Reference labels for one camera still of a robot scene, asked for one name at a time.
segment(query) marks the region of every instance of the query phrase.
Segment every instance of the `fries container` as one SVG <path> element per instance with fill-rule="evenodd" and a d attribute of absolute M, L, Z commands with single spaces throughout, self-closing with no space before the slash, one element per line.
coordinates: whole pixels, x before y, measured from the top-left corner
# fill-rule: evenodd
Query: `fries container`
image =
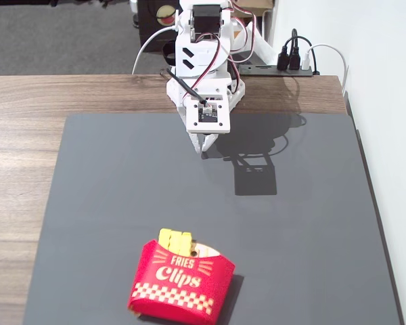
<path fill-rule="evenodd" d="M 222 255 L 184 257 L 152 240 L 141 252 L 128 308 L 185 324 L 215 325 L 234 269 Z"/>

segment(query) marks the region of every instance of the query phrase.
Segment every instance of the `toy french fries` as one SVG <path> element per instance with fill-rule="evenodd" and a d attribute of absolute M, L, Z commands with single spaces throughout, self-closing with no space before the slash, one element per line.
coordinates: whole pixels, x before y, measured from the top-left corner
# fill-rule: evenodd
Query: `toy french fries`
<path fill-rule="evenodd" d="M 189 232 L 161 229 L 143 247 L 128 308 L 135 314 L 215 325 L 235 265 Z"/>

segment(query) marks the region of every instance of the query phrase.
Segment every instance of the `white robotic arm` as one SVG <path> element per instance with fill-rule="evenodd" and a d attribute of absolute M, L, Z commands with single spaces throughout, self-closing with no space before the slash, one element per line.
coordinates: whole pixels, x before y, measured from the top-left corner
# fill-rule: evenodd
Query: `white robotic arm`
<path fill-rule="evenodd" d="M 245 94 L 245 84 L 227 71 L 233 45 L 233 24 L 229 0 L 180 0 L 175 29 L 176 66 L 173 73 L 193 89 L 204 102 L 192 96 L 172 78 L 167 95 L 175 103 L 197 153 L 207 151 L 219 134 L 230 132 L 230 111 Z M 198 134 L 204 135 L 202 146 Z"/>

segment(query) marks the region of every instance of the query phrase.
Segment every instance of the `floor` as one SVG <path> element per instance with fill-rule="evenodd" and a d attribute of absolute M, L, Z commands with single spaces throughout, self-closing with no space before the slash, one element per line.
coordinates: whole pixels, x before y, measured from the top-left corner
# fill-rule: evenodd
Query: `floor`
<path fill-rule="evenodd" d="M 0 6 L 0 75 L 131 74 L 140 48 L 128 1 L 59 0 L 48 5 Z M 145 53 L 137 73 L 157 74 L 166 64 Z"/>

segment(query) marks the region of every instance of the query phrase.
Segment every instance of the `wooden table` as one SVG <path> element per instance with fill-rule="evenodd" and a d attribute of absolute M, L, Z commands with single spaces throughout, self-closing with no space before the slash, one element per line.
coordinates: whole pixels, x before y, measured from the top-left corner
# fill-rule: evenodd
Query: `wooden table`
<path fill-rule="evenodd" d="M 346 114 L 337 77 L 244 81 L 234 112 Z M 175 112 L 165 83 L 150 75 L 0 77 L 0 325 L 22 323 L 65 118 Z"/>

